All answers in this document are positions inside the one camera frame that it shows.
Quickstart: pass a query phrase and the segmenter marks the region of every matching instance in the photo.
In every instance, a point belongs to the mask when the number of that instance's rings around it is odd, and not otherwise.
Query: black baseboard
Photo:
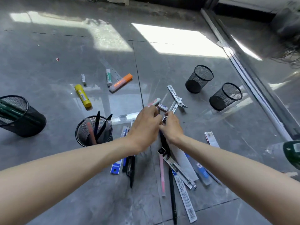
[[[217,15],[270,23],[276,14],[218,3],[214,8]]]
[[[204,0],[135,0],[145,3],[152,3],[158,5],[164,5],[169,7],[175,7],[180,9],[199,10],[204,6]]]

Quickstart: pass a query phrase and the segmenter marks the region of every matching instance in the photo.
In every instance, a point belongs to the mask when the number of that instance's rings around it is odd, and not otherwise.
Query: orange highlighter
[[[114,92],[115,90],[118,90],[119,87],[126,84],[128,81],[132,79],[132,75],[129,73],[126,76],[124,76],[121,80],[119,80],[117,83],[110,86],[110,91]]]

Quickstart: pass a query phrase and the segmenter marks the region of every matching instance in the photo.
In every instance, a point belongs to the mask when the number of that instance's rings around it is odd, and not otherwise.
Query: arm
[[[66,151],[1,171],[0,224],[29,222],[103,168],[144,151],[158,135],[161,116],[157,114],[154,106],[143,109],[124,138]]]
[[[251,159],[201,143],[183,134],[178,118],[169,112],[166,138],[192,156],[242,200],[273,224],[300,223],[300,183]]]

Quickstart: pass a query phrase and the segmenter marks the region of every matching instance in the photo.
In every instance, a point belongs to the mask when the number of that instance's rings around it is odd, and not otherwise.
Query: orange cap
[[[128,82],[128,81],[130,81],[131,79],[132,79],[132,75],[129,73],[129,74],[127,74],[126,76],[124,76],[123,77],[123,79],[126,81],[126,82]]]

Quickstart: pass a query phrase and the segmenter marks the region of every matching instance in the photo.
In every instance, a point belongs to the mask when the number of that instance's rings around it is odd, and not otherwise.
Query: pen holder
[[[197,65],[192,75],[186,81],[185,87],[189,92],[196,94],[213,78],[214,75],[208,67]]]
[[[95,126],[96,117],[97,117],[96,115],[88,117],[91,120],[92,127]],[[98,125],[98,132],[102,128],[102,126],[104,125],[106,120],[107,119],[105,117],[100,116],[99,125]],[[113,136],[112,136],[113,126],[111,125],[109,132],[108,131],[107,132],[103,131],[102,134],[104,134],[104,137],[99,137],[99,139],[97,140],[97,144],[102,144],[102,143],[112,141],[113,140]],[[75,131],[75,137],[76,137],[77,142],[83,147],[87,147],[87,146],[92,145],[92,141],[90,139],[90,133],[88,131],[88,127],[86,126],[85,119],[83,119],[77,125],[76,131]]]
[[[22,96],[0,97],[0,127],[21,137],[31,137],[46,125],[44,115],[31,107]]]
[[[231,103],[242,99],[242,97],[243,94],[238,86],[232,83],[225,83],[222,88],[209,98],[209,103],[215,110],[221,111]]]

